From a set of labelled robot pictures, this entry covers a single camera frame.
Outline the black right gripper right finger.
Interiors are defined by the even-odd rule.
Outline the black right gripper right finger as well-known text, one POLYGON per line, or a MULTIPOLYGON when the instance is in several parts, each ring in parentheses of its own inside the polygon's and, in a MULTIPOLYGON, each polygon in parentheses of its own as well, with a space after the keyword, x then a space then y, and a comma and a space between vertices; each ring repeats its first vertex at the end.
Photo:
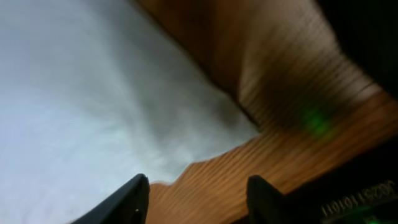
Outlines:
POLYGON ((296 219, 284 204, 284 196, 259 175, 248 178, 246 204, 252 224, 293 224, 296 219))

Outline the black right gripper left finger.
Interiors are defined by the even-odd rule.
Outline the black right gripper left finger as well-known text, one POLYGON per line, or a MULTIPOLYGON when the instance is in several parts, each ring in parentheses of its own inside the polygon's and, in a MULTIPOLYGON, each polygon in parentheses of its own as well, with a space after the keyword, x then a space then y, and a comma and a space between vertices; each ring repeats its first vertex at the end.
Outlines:
POLYGON ((149 193, 149 179, 137 174, 72 224, 145 224, 149 193))

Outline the light blue printed t-shirt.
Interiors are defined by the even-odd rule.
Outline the light blue printed t-shirt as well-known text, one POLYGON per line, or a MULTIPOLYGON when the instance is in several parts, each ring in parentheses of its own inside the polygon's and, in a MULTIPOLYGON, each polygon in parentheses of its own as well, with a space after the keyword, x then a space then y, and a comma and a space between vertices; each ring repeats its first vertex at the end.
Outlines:
POLYGON ((1 1, 2 223, 68 223, 256 135, 137 4, 1 1))

